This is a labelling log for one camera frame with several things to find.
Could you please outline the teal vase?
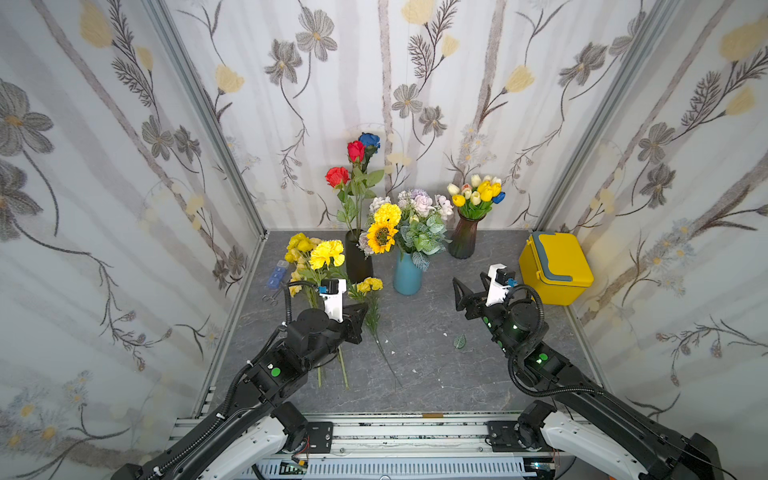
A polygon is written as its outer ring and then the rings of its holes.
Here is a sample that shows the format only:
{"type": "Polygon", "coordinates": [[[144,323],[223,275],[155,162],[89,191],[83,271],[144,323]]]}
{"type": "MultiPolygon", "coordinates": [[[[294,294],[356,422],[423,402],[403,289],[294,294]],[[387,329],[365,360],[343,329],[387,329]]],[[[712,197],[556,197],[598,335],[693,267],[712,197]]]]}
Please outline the teal vase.
{"type": "Polygon", "coordinates": [[[412,296],[419,292],[422,286],[423,272],[419,269],[410,253],[400,251],[394,270],[394,289],[401,295],[412,296]]]}

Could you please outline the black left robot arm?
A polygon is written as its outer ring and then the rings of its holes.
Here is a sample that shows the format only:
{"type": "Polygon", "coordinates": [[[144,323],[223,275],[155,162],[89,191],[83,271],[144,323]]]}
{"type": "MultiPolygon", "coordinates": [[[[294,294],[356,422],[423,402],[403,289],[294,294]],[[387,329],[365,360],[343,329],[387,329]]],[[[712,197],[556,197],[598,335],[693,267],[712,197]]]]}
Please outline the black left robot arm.
{"type": "Polygon", "coordinates": [[[265,346],[238,371],[224,400],[175,444],[116,479],[233,479],[260,460],[308,445],[308,421],[289,401],[311,371],[358,344],[368,308],[346,305],[343,279],[316,286],[323,305],[288,314],[265,346]]]}

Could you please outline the yellow rose bunch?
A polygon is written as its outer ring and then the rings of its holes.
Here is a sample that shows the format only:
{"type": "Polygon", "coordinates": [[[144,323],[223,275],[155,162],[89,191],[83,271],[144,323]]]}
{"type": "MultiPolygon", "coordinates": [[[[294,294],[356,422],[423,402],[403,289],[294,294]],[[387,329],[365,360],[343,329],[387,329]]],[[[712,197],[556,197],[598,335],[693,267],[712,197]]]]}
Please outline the yellow rose bunch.
{"type": "Polygon", "coordinates": [[[309,300],[310,307],[324,311],[323,300],[318,293],[318,285],[311,278],[309,257],[311,251],[322,241],[319,238],[310,238],[304,233],[294,235],[286,246],[284,260],[295,267],[290,275],[288,285],[283,288],[285,297],[286,320],[285,325],[293,321],[292,299],[304,292],[309,300]]]}

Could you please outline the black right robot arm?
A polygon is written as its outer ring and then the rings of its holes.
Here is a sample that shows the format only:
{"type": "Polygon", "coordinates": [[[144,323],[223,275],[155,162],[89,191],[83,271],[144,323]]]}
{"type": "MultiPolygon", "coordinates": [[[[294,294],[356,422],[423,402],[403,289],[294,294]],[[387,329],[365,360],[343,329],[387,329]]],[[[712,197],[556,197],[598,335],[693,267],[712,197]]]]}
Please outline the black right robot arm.
{"type": "Polygon", "coordinates": [[[516,420],[528,450],[551,447],[613,479],[726,479],[717,447],[654,421],[590,380],[546,344],[543,303],[528,285],[483,275],[483,290],[453,279],[455,305],[480,319],[502,350],[512,383],[533,398],[516,420]]]}

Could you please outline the black vase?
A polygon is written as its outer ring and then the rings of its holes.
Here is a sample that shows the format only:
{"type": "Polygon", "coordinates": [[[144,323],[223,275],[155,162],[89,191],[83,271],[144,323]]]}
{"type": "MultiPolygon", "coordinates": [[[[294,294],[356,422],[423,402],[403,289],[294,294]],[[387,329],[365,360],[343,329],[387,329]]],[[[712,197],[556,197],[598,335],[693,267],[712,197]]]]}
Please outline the black vase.
{"type": "Polygon", "coordinates": [[[359,246],[360,235],[360,230],[350,230],[346,233],[344,240],[346,272],[349,281],[353,283],[360,283],[374,276],[373,261],[359,246]]]}

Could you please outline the dark glass vase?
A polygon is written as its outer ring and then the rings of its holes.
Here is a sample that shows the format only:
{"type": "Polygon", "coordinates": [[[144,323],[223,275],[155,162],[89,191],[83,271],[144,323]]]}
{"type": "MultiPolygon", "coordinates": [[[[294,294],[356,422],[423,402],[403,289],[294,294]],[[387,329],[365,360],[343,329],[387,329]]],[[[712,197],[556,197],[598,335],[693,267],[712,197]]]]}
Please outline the dark glass vase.
{"type": "Polygon", "coordinates": [[[448,251],[456,259],[468,259],[475,251],[478,220],[460,215],[448,251]]]}

